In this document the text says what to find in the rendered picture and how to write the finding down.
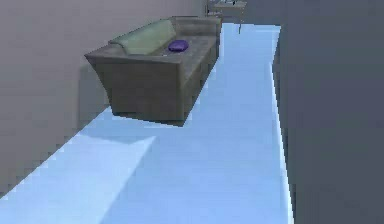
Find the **grey-green sofa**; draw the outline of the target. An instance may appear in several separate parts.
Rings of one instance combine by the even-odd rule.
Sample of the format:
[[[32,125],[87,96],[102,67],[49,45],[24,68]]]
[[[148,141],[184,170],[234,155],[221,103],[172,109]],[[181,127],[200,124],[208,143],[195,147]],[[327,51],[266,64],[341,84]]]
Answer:
[[[182,126],[219,56],[222,20],[173,16],[116,37],[85,55],[104,87],[112,113]],[[184,52],[171,52],[186,40]]]

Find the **purple cushion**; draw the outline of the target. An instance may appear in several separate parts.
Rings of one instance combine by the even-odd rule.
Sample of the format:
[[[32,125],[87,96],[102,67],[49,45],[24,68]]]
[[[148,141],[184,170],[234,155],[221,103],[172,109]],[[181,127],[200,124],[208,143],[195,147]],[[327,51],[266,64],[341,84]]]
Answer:
[[[174,40],[168,45],[168,50],[171,52],[184,52],[189,47],[186,40]]]

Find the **grey table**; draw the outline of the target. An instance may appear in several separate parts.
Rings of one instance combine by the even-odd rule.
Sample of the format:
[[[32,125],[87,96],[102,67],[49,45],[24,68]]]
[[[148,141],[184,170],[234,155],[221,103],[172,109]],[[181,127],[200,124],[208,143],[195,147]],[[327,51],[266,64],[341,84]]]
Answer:
[[[207,0],[207,16],[215,16],[223,18],[225,10],[236,10],[239,12],[237,16],[239,28],[238,33],[241,33],[242,24],[244,22],[244,14],[247,2],[243,0]]]

